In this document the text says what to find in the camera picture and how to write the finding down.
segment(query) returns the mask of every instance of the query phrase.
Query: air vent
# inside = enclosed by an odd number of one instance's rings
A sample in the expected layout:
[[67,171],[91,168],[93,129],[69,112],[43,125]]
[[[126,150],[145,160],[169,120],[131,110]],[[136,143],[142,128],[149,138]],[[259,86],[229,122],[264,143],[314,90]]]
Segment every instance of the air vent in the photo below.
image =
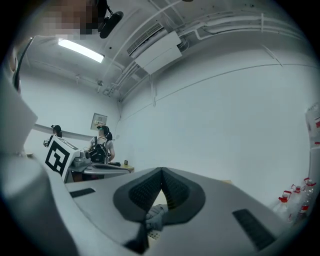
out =
[[146,40],[148,40],[150,37],[152,37],[155,33],[162,30],[164,27],[160,23],[156,23],[152,27],[150,27],[147,31],[145,31],[137,40],[131,44],[131,46],[128,48],[127,53],[129,56]]

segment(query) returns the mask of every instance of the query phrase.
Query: air conditioner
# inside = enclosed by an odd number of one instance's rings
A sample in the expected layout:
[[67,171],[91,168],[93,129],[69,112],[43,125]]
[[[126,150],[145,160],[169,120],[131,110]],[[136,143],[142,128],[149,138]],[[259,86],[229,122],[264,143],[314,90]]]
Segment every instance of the air conditioner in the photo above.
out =
[[159,23],[143,33],[127,50],[135,62],[149,74],[182,56],[178,34],[168,33]]

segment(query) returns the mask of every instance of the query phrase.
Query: black hair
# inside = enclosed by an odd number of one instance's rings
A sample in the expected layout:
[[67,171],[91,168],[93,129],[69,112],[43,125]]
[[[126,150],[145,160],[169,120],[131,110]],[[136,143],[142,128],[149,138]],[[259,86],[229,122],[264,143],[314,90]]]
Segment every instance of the black hair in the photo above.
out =
[[59,138],[62,138],[62,130],[61,130],[60,125],[51,125],[51,127],[53,128],[53,133],[56,133],[56,135]]
[[106,138],[106,142],[112,141],[112,133],[109,132],[109,134],[105,138]]

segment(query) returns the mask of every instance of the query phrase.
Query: water bottle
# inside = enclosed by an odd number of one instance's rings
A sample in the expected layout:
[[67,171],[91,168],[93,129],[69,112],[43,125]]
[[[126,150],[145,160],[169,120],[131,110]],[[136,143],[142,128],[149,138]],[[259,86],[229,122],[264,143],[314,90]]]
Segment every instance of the water bottle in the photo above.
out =
[[290,196],[290,200],[288,201],[288,208],[291,213],[291,219],[293,223],[300,210],[303,192],[301,190],[301,186],[295,186],[294,184],[292,184],[291,189],[292,194]]
[[305,178],[304,181],[305,181],[305,187],[302,194],[301,204],[299,207],[299,212],[297,214],[295,223],[307,217],[307,211],[309,209],[311,200],[314,195],[314,186],[316,185],[316,183],[313,183],[310,178]]
[[273,211],[286,223],[292,223],[292,214],[290,212],[288,201],[290,195],[292,193],[290,191],[285,190],[282,194],[282,197],[279,197],[278,204],[273,208]]

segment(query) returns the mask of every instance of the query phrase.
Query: ceiling light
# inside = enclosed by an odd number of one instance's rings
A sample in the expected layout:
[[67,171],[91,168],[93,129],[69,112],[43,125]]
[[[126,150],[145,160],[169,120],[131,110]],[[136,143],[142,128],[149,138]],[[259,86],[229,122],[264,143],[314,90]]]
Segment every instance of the ceiling light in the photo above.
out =
[[77,44],[75,42],[71,42],[69,40],[60,39],[58,42],[58,45],[65,47],[65,48],[68,48],[68,49],[75,51],[77,53],[80,53],[84,56],[87,56],[87,57],[89,57],[99,63],[101,63],[102,60],[104,59],[103,55],[101,55],[93,50],[90,50],[80,44]]

